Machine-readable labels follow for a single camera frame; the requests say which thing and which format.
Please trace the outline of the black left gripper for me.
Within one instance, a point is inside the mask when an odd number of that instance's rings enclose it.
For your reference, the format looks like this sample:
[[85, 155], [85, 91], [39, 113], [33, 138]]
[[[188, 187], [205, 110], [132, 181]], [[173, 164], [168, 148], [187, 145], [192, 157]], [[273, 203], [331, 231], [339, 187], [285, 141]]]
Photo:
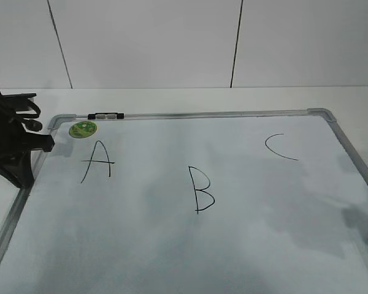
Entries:
[[34, 184], [31, 152], [50, 152], [55, 142], [51, 135], [41, 135], [42, 123], [37, 114], [20, 115], [13, 108], [0, 106], [0, 175], [17, 188]]

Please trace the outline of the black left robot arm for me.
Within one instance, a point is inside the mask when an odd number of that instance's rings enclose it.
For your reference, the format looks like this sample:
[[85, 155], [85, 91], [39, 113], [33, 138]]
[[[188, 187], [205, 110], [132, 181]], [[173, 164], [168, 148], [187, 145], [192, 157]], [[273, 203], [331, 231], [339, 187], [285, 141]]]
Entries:
[[40, 108], [31, 100], [35, 96], [0, 92], [0, 175], [19, 188], [34, 183], [31, 152], [50, 152], [55, 144], [51, 135], [38, 133], [42, 123]]

